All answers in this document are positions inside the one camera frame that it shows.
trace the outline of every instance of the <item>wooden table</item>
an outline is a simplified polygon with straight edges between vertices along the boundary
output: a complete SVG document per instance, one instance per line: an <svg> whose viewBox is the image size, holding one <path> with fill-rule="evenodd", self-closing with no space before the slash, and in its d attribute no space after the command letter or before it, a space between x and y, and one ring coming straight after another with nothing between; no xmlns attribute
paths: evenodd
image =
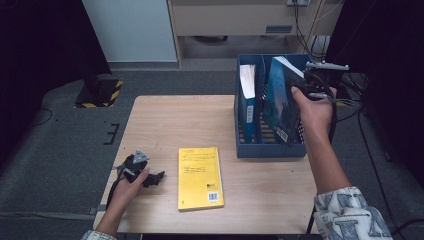
<svg viewBox="0 0 424 240"><path fill-rule="evenodd" d="M151 173L166 171L158 186L142 188L119 232L202 234L302 234L316 188L307 157L238 159L234 96L140 96L135 100L114 166L136 149L150 156ZM178 149L217 146L224 208L177 210ZM116 171L111 171L105 204ZM98 212L94 227L104 212Z"/></svg>

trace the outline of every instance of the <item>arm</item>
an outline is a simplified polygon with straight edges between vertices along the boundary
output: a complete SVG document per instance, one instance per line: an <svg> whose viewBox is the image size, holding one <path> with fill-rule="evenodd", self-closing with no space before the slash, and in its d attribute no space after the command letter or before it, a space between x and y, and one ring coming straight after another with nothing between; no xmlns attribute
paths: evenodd
<svg viewBox="0 0 424 240"><path fill-rule="evenodd" d="M324 239L392 239L380 212L368 206L352 186L328 139L332 106L327 99L310 101L292 88L300 108L304 139L318 195L314 214Z"/></svg>
<svg viewBox="0 0 424 240"><path fill-rule="evenodd" d="M100 220L99 225L97 225L95 231L87 232L83 239L114 239L126 207L137 195L138 190L148 175L149 168L146 168L132 183L123 177L115 188L110 205Z"/></svg>
<svg viewBox="0 0 424 240"><path fill-rule="evenodd" d="M352 186L328 139L331 103L327 99L310 101L295 87L292 93L300 108L306 149L318 194Z"/></svg>

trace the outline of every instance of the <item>white wall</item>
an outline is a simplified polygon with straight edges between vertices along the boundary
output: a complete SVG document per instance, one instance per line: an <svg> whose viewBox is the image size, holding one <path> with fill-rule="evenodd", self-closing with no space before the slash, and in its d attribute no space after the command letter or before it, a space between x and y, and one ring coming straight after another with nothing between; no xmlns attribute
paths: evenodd
<svg viewBox="0 0 424 240"><path fill-rule="evenodd" d="M166 0L83 0L108 62L177 62Z"/></svg>

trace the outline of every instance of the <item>barcode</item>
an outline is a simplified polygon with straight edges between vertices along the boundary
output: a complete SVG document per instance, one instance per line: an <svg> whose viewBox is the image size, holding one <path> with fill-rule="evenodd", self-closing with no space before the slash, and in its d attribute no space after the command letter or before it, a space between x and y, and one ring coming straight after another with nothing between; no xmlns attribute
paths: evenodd
<svg viewBox="0 0 424 240"><path fill-rule="evenodd" d="M289 137L289 135L287 135L287 133L284 132L283 129L277 128L277 134L284 140L284 142L287 142L287 138Z"/></svg>
<svg viewBox="0 0 424 240"><path fill-rule="evenodd" d="M209 200L209 202L217 202L218 201L218 193L217 192L208 193L208 200Z"/></svg>
<svg viewBox="0 0 424 240"><path fill-rule="evenodd" d="M253 122L253 105L247 106L247 123Z"/></svg>

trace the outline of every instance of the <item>gray carpet floor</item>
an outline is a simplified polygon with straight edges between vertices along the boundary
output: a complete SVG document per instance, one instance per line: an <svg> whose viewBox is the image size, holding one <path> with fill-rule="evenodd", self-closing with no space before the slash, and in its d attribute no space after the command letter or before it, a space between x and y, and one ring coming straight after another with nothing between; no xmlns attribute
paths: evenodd
<svg viewBox="0 0 424 240"><path fill-rule="evenodd" d="M234 69L115 71L114 76L124 83L112 107L74 108L82 81L46 94L42 110L0 178L0 212L3 214L62 213L87 219L1 217L0 239L79 239L92 228L93 216L88 215L88 211L101 200L135 98L139 95L233 94L236 79ZM339 118L349 116L353 111L352 108L339 107ZM381 211L391 230L394 224L400 226L424 218L424 190L402 163L386 160L384 148L370 120L361 115L361 123L378 177L356 116L338 123L333 141L347 175L362 190L368 203ZM108 132L115 130L112 124L119 124L119 129L114 143L105 145L111 140ZM403 235L407 239L423 239L424 223L405 228ZM298 239L298 236L282 237ZM137 239L139 236L120 235L119 238ZM302 236L301 239L320 237Z"/></svg>

